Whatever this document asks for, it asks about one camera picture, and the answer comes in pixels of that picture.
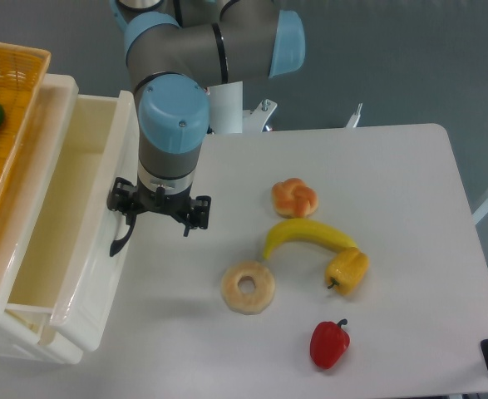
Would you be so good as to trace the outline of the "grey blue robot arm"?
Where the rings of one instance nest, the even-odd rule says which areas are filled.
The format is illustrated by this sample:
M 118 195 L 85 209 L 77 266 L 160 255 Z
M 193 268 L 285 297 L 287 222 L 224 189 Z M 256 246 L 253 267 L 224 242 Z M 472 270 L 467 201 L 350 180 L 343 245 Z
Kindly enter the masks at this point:
M 133 229 L 138 215 L 170 216 L 186 230 L 206 229 L 211 199 L 190 197 L 210 129 L 212 86 L 297 71 L 303 22 L 272 1 L 206 2 L 185 19 L 181 1 L 113 1 L 140 131 L 137 179 L 116 179 L 107 205 Z

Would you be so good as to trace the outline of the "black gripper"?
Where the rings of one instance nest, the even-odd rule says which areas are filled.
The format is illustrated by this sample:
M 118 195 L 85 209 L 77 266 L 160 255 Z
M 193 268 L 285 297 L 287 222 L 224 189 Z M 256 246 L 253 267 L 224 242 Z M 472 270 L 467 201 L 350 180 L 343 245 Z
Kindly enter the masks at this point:
M 168 215 L 178 223 L 185 225 L 184 236 L 191 230 L 209 227 L 211 197 L 208 195 L 190 197 L 191 187 L 177 194 L 170 189 L 157 186 L 154 191 L 140 181 L 134 185 L 129 180 L 117 177 L 107 196 L 106 205 L 111 211 L 123 214 L 126 225 L 132 231 L 136 218 L 146 212 Z

